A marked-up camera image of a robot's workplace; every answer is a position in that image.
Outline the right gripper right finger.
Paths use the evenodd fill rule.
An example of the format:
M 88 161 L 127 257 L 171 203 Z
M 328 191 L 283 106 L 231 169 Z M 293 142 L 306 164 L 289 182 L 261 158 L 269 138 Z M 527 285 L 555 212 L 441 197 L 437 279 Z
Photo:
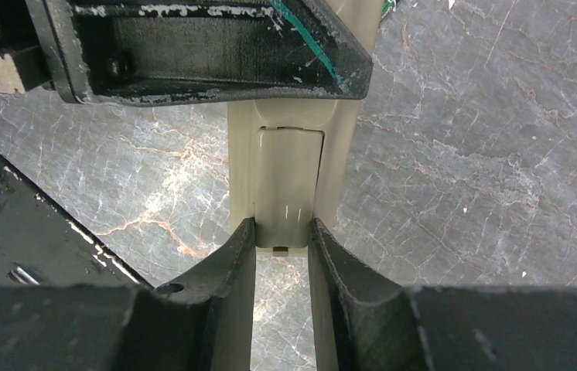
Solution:
M 309 284 L 319 370 L 410 370 L 411 309 L 404 289 L 349 252 L 315 218 Z

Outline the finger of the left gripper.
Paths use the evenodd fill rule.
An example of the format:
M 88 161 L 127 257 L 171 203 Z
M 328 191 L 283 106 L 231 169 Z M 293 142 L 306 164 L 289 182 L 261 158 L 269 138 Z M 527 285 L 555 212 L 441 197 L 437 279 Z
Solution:
M 372 59 L 324 1 L 29 1 L 68 103 L 359 100 Z

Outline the beige remote control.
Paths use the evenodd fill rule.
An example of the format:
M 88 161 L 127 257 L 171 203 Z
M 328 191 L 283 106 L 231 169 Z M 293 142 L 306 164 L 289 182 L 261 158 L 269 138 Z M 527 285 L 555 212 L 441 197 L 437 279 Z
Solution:
M 239 41 L 264 87 L 227 105 L 231 221 L 255 246 L 300 256 L 310 223 L 332 224 L 368 95 L 381 1 L 272 1 Z

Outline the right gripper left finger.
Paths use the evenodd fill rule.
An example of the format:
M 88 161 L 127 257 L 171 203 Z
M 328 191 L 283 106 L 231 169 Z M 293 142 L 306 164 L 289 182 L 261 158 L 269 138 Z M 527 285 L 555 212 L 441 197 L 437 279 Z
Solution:
M 173 303 L 173 363 L 181 370 L 248 370 L 256 274 L 254 219 L 154 292 Z

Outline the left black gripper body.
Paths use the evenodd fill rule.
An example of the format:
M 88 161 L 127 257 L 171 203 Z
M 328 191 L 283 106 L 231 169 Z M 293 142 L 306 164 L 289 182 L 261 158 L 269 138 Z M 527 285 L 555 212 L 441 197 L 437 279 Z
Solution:
M 0 93 L 52 85 L 26 2 L 0 1 Z

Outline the beige battery cover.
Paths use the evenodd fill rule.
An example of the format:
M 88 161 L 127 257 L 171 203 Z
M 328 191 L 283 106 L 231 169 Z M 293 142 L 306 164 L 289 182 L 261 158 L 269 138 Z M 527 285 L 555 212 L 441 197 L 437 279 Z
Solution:
M 307 246 L 322 146 L 320 131 L 258 131 L 254 203 L 258 247 Z

